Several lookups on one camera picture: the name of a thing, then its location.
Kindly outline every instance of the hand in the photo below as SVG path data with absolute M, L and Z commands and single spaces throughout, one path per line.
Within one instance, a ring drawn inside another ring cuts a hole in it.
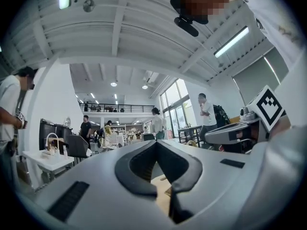
M 22 121 L 20 121 L 18 118 L 16 119 L 16 122 L 15 122 L 15 128 L 16 129 L 21 129 L 23 127 L 23 123 Z

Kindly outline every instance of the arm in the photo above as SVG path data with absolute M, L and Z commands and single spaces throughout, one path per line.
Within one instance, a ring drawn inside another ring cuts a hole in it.
M 9 114 L 6 110 L 0 107 L 0 122 L 6 125 L 13 125 L 15 128 L 21 128 L 21 121 Z
M 16 106 L 12 106 L 14 101 L 18 99 L 20 88 L 17 85 L 12 84 L 4 92 L 0 99 L 0 122 L 3 124 L 13 125 L 15 128 L 21 128 L 22 122 L 15 116 L 11 115 L 12 110 L 16 109 Z

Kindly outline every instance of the white wall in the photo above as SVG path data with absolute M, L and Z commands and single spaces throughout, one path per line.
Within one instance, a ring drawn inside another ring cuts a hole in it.
M 24 131 L 23 150 L 39 151 L 40 119 L 56 124 L 63 124 L 65 118 L 71 118 L 71 127 L 78 133 L 83 121 L 83 114 L 75 98 L 69 65 L 55 62 L 52 66 L 41 68 L 34 79 L 35 89 L 26 95 L 22 112 L 28 127 Z M 30 178 L 34 188 L 41 183 L 41 171 L 27 160 Z
M 218 81 L 213 82 L 208 88 L 186 81 L 185 84 L 195 113 L 197 125 L 202 125 L 202 117 L 199 115 L 199 93 L 204 93 L 207 99 L 214 105 L 221 105 L 230 118 L 239 116 L 240 108 L 244 106 L 241 95 L 230 76 L 224 76 Z
M 125 105 L 155 105 L 155 99 L 149 99 L 147 95 L 127 94 Z

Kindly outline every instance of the window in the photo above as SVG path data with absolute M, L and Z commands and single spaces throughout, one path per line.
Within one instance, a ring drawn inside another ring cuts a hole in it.
M 166 102 L 166 94 L 163 93 L 162 95 L 162 107 L 163 109 L 166 109 L 168 106 L 167 106 L 167 102 Z
M 175 82 L 166 91 L 166 97 L 169 106 L 180 100 L 179 91 Z
M 177 85 L 178 85 L 178 89 L 182 97 L 185 97 L 188 94 L 188 90 L 186 88 L 186 84 L 184 83 L 184 81 L 182 79 L 178 79 L 177 80 Z
M 182 79 L 174 82 L 161 95 L 161 102 L 166 119 L 166 129 L 172 130 L 173 137 L 178 137 L 178 130 L 187 124 L 196 125 L 192 104 Z

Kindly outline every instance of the white table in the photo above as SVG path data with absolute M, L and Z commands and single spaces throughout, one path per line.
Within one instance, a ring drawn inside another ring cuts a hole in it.
M 50 181 L 54 178 L 56 174 L 65 170 L 65 167 L 70 165 L 74 161 L 73 157 L 68 157 L 66 159 L 64 155 L 56 157 L 56 155 L 51 156 L 45 154 L 43 153 L 43 151 L 23 151 L 23 156 L 30 161 L 36 163 L 42 171 L 46 172 Z

